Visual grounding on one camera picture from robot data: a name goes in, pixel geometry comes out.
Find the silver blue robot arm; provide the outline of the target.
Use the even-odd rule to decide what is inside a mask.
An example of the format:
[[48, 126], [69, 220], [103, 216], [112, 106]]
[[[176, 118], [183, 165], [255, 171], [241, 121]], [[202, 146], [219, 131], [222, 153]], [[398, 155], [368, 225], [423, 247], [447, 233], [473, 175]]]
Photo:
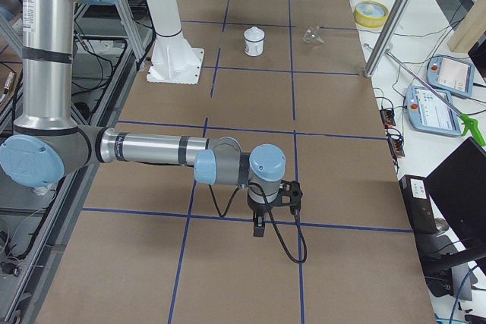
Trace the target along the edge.
[[241, 151], [230, 138], [122, 133], [71, 117], [74, 6], [81, 0], [23, 0], [24, 102], [1, 166], [26, 187], [44, 187], [93, 163], [113, 161], [191, 167], [201, 184], [246, 189], [254, 235], [281, 204], [286, 158], [272, 144]]

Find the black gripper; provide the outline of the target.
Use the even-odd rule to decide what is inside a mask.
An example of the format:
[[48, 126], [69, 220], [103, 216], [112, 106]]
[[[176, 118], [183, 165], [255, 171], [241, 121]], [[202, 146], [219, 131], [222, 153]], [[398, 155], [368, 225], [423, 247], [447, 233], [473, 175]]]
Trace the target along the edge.
[[271, 203], [259, 203], [251, 197], [247, 198], [248, 206], [253, 212], [253, 236], [264, 237], [265, 215], [273, 208]]

